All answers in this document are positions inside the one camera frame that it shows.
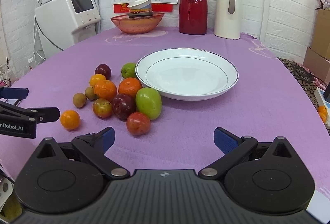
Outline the small yellow orange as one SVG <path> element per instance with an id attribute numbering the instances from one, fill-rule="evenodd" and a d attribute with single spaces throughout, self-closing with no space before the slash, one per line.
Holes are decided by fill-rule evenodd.
<path id="1" fill-rule="evenodd" d="M 94 88 L 94 86 L 99 82 L 99 81 L 103 81 L 106 80 L 106 77 L 102 74 L 95 74 L 93 76 L 91 76 L 89 84 L 90 87 Z"/>

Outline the dark purple plum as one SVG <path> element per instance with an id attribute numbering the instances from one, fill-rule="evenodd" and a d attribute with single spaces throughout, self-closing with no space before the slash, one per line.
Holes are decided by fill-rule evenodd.
<path id="1" fill-rule="evenodd" d="M 110 80 L 112 76 L 112 71 L 110 67 L 106 64 L 100 64 L 94 71 L 95 74 L 103 75 L 106 80 Z"/>

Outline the leafed orange tangerine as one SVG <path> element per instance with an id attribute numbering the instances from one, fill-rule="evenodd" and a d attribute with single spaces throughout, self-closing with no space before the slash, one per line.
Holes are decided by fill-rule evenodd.
<path id="1" fill-rule="evenodd" d="M 142 88 L 143 86 L 137 78 L 126 78 L 119 84 L 118 93 L 135 98 L 137 92 Z"/>

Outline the small orange kumquat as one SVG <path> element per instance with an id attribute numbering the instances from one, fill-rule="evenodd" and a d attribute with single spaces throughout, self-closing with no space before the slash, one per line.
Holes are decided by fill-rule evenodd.
<path id="1" fill-rule="evenodd" d="M 81 119 L 76 111 L 67 110 L 61 114 L 60 123 L 66 130 L 74 130 L 80 126 Z"/>

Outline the stacked paper cups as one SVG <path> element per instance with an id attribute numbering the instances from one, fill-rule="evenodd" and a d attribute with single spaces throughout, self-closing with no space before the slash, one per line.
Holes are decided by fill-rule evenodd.
<path id="1" fill-rule="evenodd" d="M 151 0 L 137 0 L 127 6 L 129 17 L 151 16 L 153 14 Z"/>

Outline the red yellow plum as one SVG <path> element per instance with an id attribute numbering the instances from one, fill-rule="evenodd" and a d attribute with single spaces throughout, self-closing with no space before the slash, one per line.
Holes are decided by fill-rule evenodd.
<path id="1" fill-rule="evenodd" d="M 99 118 L 108 118 L 112 115 L 112 104 L 104 98 L 95 100 L 92 108 L 94 114 Z"/>

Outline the green round apple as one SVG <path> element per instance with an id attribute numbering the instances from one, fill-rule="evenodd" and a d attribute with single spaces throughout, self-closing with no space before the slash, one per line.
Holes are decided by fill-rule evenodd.
<path id="1" fill-rule="evenodd" d="M 123 65 L 121 68 L 121 76 L 126 79 L 126 78 L 137 78 L 136 73 L 135 73 L 135 67 L 136 64 L 134 62 L 128 62 Z"/>

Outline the white thermos jug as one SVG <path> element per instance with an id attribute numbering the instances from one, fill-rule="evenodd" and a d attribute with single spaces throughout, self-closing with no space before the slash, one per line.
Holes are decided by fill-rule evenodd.
<path id="1" fill-rule="evenodd" d="M 214 35 L 225 39 L 240 39 L 242 0 L 217 0 Z"/>

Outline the oblong green apple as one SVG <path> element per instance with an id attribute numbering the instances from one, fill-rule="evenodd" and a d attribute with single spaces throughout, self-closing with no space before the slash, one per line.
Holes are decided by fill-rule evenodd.
<path id="1" fill-rule="evenodd" d="M 162 99 L 157 90 L 142 88 L 136 94 L 137 110 L 146 114 L 150 120 L 156 120 L 162 112 Z"/>

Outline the red thermos jug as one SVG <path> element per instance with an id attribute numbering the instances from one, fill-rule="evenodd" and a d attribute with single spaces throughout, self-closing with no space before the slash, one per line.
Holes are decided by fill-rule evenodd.
<path id="1" fill-rule="evenodd" d="M 207 0 L 180 0 L 180 33 L 205 35 L 207 32 Z"/>

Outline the dark red plum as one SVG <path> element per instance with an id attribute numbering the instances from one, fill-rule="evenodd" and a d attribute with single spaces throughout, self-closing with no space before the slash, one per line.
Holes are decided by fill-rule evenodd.
<path id="1" fill-rule="evenodd" d="M 135 99 L 130 95 L 118 94 L 112 101 L 112 112 L 120 120 L 127 120 L 136 111 Z"/>

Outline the white porcelain plate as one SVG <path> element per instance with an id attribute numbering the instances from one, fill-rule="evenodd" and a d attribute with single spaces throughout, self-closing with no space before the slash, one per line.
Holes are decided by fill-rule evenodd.
<path id="1" fill-rule="evenodd" d="M 135 67 L 141 83 L 160 95 L 182 101 L 202 101 L 228 92 L 239 79 L 237 68 L 219 54 L 193 48 L 156 51 Z"/>

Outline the purple tablecloth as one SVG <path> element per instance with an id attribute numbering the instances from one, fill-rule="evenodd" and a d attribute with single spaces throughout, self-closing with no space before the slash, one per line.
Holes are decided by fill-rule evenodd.
<path id="1" fill-rule="evenodd" d="M 249 35 L 224 40 L 209 32 L 184 35 L 175 28 L 160 27 L 145 35 L 126 35 L 117 29 L 104 31 L 54 55 L 22 77 L 16 86 L 28 88 L 24 108 L 74 108 L 74 94 L 88 86 L 100 64 L 112 70 L 119 83 L 121 68 L 154 51 L 199 48 L 224 56 L 239 73 L 236 85 L 225 94 L 201 102 L 164 98 L 162 113 L 144 136 L 133 137 L 116 117 L 100 119 L 90 104 L 78 111 L 81 125 L 67 131 L 60 122 L 38 125 L 36 139 L 1 137 L 1 164 L 13 178 L 45 137 L 68 142 L 76 136 L 111 126 L 116 140 L 106 156 L 129 171 L 135 169 L 200 170 L 220 158 L 213 133 L 222 127 L 242 137 L 269 142 L 286 137 L 303 160 L 316 188 L 329 195 L 329 134 L 309 97 L 282 62 Z"/>

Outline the white water dispenser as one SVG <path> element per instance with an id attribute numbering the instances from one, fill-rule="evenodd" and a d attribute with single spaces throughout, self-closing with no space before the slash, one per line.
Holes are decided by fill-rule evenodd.
<path id="1" fill-rule="evenodd" d="M 35 9 L 35 23 L 46 59 L 101 32 L 95 0 L 52 0 Z"/>

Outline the large orange tangerine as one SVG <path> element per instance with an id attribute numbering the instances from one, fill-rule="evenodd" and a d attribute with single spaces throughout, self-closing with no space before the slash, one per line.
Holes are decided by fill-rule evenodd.
<path id="1" fill-rule="evenodd" d="M 103 98 L 112 102 L 116 97 L 118 90 L 116 85 L 110 80 L 101 80 L 94 86 L 94 93 L 99 98 Z"/>

